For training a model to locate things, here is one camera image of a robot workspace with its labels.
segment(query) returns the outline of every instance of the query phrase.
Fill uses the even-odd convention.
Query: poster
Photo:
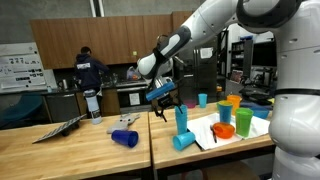
[[[0,57],[2,89],[44,85],[44,72],[38,55]]]

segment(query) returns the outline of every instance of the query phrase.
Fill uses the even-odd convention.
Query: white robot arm
[[[277,145],[273,179],[320,179],[320,1],[207,0],[153,53],[138,61],[155,94],[166,96],[165,67],[179,51],[209,40],[230,24],[273,32],[278,85],[269,134]]]

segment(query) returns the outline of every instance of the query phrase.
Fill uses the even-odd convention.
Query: green cup
[[[250,132],[253,111],[249,108],[236,110],[236,133],[242,137],[248,137]]]

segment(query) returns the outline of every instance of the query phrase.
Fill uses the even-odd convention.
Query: bottle
[[[99,124],[102,121],[99,105],[97,102],[96,91],[93,89],[84,91],[84,97],[87,100],[89,112],[91,113],[91,123]]]
[[[52,93],[52,88],[51,88],[51,86],[47,86],[47,91],[48,91],[48,93]]]

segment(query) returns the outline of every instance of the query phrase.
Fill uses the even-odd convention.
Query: refrigerator
[[[208,95],[208,103],[217,101],[217,44],[217,37],[213,37],[176,55],[183,61],[176,73],[182,101],[193,100],[199,104],[199,93]]]

